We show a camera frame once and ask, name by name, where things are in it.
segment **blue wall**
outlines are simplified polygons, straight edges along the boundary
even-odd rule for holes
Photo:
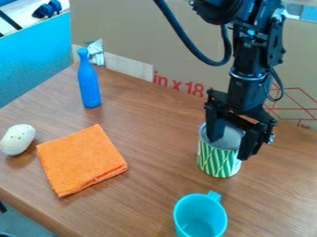
[[[70,62],[69,12],[0,38],[0,107]]]

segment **cup rim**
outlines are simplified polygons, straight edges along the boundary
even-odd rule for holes
[[[176,226],[176,230],[180,230],[185,237],[191,237],[189,234],[187,234],[185,231],[183,231],[183,228],[181,228],[180,224],[177,221],[176,212],[177,212],[177,209],[179,208],[179,205],[183,201],[185,201],[186,199],[188,199],[190,197],[193,197],[193,196],[201,196],[201,197],[208,198],[210,201],[216,203],[219,206],[219,208],[222,210],[222,213],[224,214],[225,221],[224,221],[224,225],[222,227],[222,230],[216,235],[216,236],[222,236],[222,234],[224,234],[225,230],[228,227],[228,215],[227,215],[227,212],[225,211],[225,209],[224,209],[224,207],[222,206],[221,203],[218,203],[217,201],[215,201],[212,198],[210,198],[207,194],[203,194],[203,193],[191,193],[189,195],[186,195],[186,196],[182,197],[180,200],[177,201],[177,203],[174,206],[173,212],[172,212],[172,216],[173,216],[174,224]]]

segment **black cable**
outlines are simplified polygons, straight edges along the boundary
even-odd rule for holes
[[[186,32],[183,30],[182,26],[176,19],[176,17],[171,12],[169,6],[166,4],[165,0],[154,0],[154,2],[158,5],[159,9],[162,11],[168,22],[171,24],[171,26],[174,28],[177,35],[181,38],[183,43],[186,45],[186,47],[189,49],[190,52],[193,53],[199,60],[203,61],[204,63],[211,65],[211,66],[222,66],[226,64],[232,54],[232,47],[231,43],[228,37],[228,31],[225,25],[221,25],[222,30],[222,40],[224,44],[224,56],[223,60],[220,62],[213,61],[209,59],[207,56],[205,56],[191,41],[191,39],[187,36]]]
[[[4,13],[2,10],[0,10],[0,18],[5,20],[7,23],[9,23],[12,27],[14,27],[16,30],[22,30],[22,27],[14,21],[10,16],[8,16],[6,13]]]
[[[280,89],[281,89],[280,97],[278,97],[277,99],[274,99],[274,98],[272,98],[272,97],[270,96],[270,93],[267,92],[265,86],[263,86],[263,89],[264,89],[264,92],[265,92],[266,97],[267,97],[270,101],[272,101],[272,102],[278,102],[278,101],[280,101],[280,100],[284,97],[284,95],[285,95],[285,87],[284,87],[284,85],[283,85],[283,82],[282,82],[281,78],[278,76],[278,74],[277,74],[277,72],[276,72],[276,70],[275,70],[274,68],[270,68],[270,73],[272,74],[273,78],[276,80],[278,86],[279,86]]]

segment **cup handle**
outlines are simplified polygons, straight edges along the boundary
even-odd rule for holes
[[[219,202],[222,200],[222,196],[214,191],[210,191],[208,193],[208,197],[210,197],[212,200],[215,200],[216,202]]]

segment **wooden table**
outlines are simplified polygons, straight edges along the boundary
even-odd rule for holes
[[[222,194],[225,236],[317,236],[317,134],[281,124],[277,140],[230,179],[197,167],[202,98],[99,69],[103,105],[82,107],[72,66],[0,111],[4,133],[30,123],[37,140],[0,156],[0,199],[60,236],[173,236],[171,211],[188,193]],[[58,199],[35,145],[99,123],[129,170]]]

